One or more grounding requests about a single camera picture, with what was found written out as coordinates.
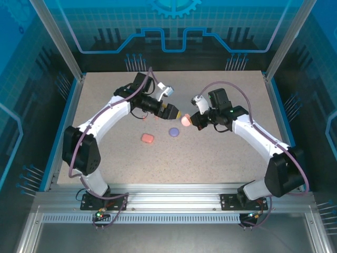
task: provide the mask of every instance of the purple disc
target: purple disc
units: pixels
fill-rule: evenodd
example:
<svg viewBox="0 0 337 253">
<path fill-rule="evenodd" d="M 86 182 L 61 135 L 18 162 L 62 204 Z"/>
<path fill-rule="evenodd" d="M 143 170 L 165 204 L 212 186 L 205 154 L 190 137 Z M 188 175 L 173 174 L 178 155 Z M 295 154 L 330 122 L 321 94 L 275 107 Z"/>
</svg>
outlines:
<svg viewBox="0 0 337 253">
<path fill-rule="evenodd" d="M 178 128 L 171 128 L 169 131 L 170 136 L 172 137 L 177 137 L 179 135 L 179 130 Z"/>
</svg>

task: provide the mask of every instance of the robotic arm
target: robotic arm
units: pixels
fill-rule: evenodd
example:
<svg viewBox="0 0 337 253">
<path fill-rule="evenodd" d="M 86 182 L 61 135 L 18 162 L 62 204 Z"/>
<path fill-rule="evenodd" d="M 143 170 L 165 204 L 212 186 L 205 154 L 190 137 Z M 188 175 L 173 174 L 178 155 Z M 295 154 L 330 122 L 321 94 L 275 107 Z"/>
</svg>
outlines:
<svg viewBox="0 0 337 253">
<path fill-rule="evenodd" d="M 192 124 L 199 130 L 204 129 L 209 124 L 214 125 L 214 127 L 218 124 L 225 126 L 229 131 L 246 140 L 268 163 L 264 179 L 250 182 L 238 189 L 237 199 L 243 208 L 258 198 L 270 195 L 281 197 L 304 184 L 304 180 L 295 164 L 278 146 L 259 133 L 253 127 L 253 124 L 278 145 L 288 150 L 299 164 L 303 164 L 302 150 L 297 147 L 292 148 L 279 141 L 255 121 L 252 124 L 248 111 L 241 106 L 232 107 L 232 103 L 228 100 L 224 89 L 209 92 L 209 98 L 212 107 L 202 96 L 196 96 L 192 99 L 192 104 L 199 109 L 198 112 L 191 116 Z"/>
<path fill-rule="evenodd" d="M 120 87 L 114 92 L 114 96 L 105 107 L 111 106 L 115 102 L 130 96 L 140 87 L 144 79 L 145 74 L 138 73 L 133 83 Z M 110 194 L 110 191 L 98 168 L 101 161 L 98 145 L 103 136 L 118 120 L 128 115 L 135 108 L 140 108 L 144 112 L 153 113 L 159 118 L 166 120 L 177 119 L 180 117 L 180 112 L 175 106 L 171 104 L 164 105 L 161 100 L 163 96 L 170 96 L 174 91 L 173 88 L 159 83 L 158 86 L 160 91 L 156 94 L 156 98 L 152 98 L 147 94 L 152 82 L 153 79 L 149 77 L 143 89 L 138 92 L 136 96 L 115 106 L 111 106 L 110 109 L 99 115 L 94 124 L 90 125 L 93 118 L 100 112 L 81 124 L 78 128 L 69 126 L 64 132 L 62 159 L 70 166 L 75 146 L 78 143 L 80 136 L 90 125 L 90 129 L 85 135 L 76 154 L 74 169 L 82 175 L 82 179 L 90 190 L 99 196 Z"/>
</svg>

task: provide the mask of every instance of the speckled tabletop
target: speckled tabletop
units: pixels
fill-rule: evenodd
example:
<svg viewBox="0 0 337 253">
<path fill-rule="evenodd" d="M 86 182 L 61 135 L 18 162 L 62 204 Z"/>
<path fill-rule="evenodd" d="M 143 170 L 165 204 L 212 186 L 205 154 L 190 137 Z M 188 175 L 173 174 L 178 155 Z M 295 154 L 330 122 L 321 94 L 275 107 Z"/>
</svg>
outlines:
<svg viewBox="0 0 337 253">
<path fill-rule="evenodd" d="M 74 126 L 91 118 L 110 100 L 116 88 L 132 82 L 136 73 L 88 73 L 77 107 Z M 277 138 L 280 132 L 260 71 L 155 72 L 156 77 L 175 92 L 165 103 L 174 104 L 183 114 L 197 111 L 191 98 L 214 81 L 237 84 L 249 97 L 254 119 Z M 233 106 L 247 108 L 243 96 L 224 87 Z M 139 109 L 134 113 L 143 116 Z M 178 137 L 169 135 L 178 128 Z M 141 141 L 143 133 L 154 142 Z M 212 126 L 198 131 L 184 127 L 179 120 L 156 119 L 149 114 L 139 120 L 130 114 L 110 129 L 101 141 L 100 170 L 108 183 L 229 183 L 249 182 L 264 177 L 267 164 L 241 137 L 233 132 L 217 133 Z M 67 176 L 63 162 L 58 184 L 79 183 Z"/>
</svg>

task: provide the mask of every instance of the pink object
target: pink object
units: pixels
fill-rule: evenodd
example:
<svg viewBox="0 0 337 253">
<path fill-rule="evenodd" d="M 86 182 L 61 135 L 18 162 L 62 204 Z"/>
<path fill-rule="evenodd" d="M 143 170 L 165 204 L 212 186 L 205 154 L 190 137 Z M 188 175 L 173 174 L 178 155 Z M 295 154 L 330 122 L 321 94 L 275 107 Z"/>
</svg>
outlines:
<svg viewBox="0 0 337 253">
<path fill-rule="evenodd" d="M 189 125 L 191 125 L 190 116 L 188 114 L 185 114 L 185 116 L 181 118 L 181 123 L 184 127 L 188 127 Z"/>
<path fill-rule="evenodd" d="M 142 141 L 145 142 L 145 143 L 149 143 L 151 144 L 154 140 L 154 136 L 151 135 L 151 134 L 148 134 L 148 133 L 144 133 L 142 135 Z"/>
</svg>

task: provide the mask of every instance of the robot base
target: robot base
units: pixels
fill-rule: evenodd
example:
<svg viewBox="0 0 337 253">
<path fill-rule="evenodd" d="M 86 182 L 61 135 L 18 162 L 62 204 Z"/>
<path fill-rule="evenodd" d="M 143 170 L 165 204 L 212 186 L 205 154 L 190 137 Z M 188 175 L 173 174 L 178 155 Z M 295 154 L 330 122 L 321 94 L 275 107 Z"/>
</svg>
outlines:
<svg viewBox="0 0 337 253">
<path fill-rule="evenodd" d="M 115 197 L 120 194 L 107 194 L 105 197 Z M 113 200 L 103 200 L 95 196 L 92 196 L 90 193 L 85 193 L 82 196 L 82 202 L 80 209 L 85 211 L 97 211 L 100 208 L 107 206 L 107 211 L 118 211 L 120 210 L 124 198 L 118 198 Z"/>
<path fill-rule="evenodd" d="M 222 211 L 261 211 L 262 207 L 258 200 L 263 203 L 263 211 L 268 210 L 266 198 L 258 198 L 246 204 L 243 208 L 237 198 L 237 194 L 220 194 Z"/>
</svg>

